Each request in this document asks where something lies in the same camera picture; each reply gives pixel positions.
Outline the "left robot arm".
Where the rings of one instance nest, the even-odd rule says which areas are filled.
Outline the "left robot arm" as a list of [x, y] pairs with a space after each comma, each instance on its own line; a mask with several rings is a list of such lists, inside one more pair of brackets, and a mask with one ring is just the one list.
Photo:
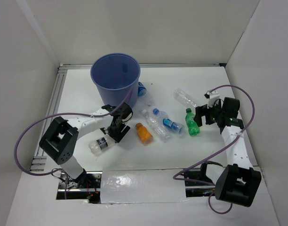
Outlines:
[[69, 120], [56, 117], [41, 138], [40, 148], [68, 174], [74, 187], [85, 187], [87, 183], [93, 183], [94, 179], [73, 156], [78, 139], [100, 130], [115, 143], [119, 143], [130, 130], [127, 122], [132, 115], [132, 108], [123, 103], [118, 108], [104, 105], [90, 116]]

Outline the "clear bottle black cap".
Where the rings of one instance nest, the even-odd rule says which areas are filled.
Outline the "clear bottle black cap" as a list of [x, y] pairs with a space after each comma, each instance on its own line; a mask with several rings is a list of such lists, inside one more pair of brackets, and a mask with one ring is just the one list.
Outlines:
[[93, 155], [99, 156], [109, 148], [113, 147], [116, 144], [115, 140], [109, 135], [104, 135], [103, 137], [94, 140], [89, 143], [89, 148]]

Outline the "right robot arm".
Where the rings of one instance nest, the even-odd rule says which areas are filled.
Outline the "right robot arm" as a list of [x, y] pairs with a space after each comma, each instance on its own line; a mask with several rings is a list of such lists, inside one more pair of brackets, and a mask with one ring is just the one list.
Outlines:
[[261, 183], [261, 173], [254, 170], [251, 164], [242, 129], [244, 124], [238, 119], [240, 101], [226, 97], [207, 95], [208, 103], [195, 109], [194, 120], [202, 125], [202, 117], [206, 124], [217, 124], [226, 145], [227, 166], [205, 161], [199, 172], [201, 183], [215, 184], [215, 197], [224, 202], [250, 207]]

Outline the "orange juice bottle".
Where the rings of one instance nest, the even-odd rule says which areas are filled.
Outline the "orange juice bottle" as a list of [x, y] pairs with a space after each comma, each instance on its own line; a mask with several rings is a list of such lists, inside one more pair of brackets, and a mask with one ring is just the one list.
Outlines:
[[141, 142], [144, 145], [147, 145], [153, 141], [152, 134], [141, 123], [137, 123], [135, 125], [135, 129], [136, 129], [138, 137], [140, 138]]

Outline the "clear crushed bottle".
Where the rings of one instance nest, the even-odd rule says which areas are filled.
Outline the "clear crushed bottle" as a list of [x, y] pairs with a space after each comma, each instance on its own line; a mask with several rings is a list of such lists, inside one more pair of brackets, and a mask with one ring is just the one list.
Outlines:
[[192, 110], [195, 110], [197, 106], [199, 106], [198, 101], [184, 92], [182, 89], [177, 88], [174, 93], [173, 97], [175, 100], [177, 100], [179, 103], [181, 103], [186, 108], [191, 108]]

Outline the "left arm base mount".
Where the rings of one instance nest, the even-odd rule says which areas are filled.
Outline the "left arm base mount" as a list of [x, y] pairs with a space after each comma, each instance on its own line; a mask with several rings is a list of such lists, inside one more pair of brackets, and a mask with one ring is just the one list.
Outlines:
[[91, 204], [100, 204], [101, 193], [101, 171], [87, 172], [87, 181], [82, 184], [75, 183], [71, 178], [66, 181], [66, 176], [61, 173], [59, 176], [53, 175], [58, 179], [57, 200], [85, 200]]

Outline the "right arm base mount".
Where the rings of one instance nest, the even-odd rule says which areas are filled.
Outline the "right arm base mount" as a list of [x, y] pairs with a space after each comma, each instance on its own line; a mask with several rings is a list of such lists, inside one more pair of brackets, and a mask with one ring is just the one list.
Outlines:
[[192, 179], [192, 180], [205, 181], [206, 183], [212, 183], [212, 181], [209, 178], [203, 176], [203, 174], [199, 169], [193, 169], [187, 171], [186, 173], [182, 174], [182, 177], [184, 179], [187, 179], [187, 181], [184, 182], [185, 194], [187, 198], [206, 197], [209, 196], [215, 190], [214, 185], [207, 185], [204, 183], [188, 181], [188, 179]]

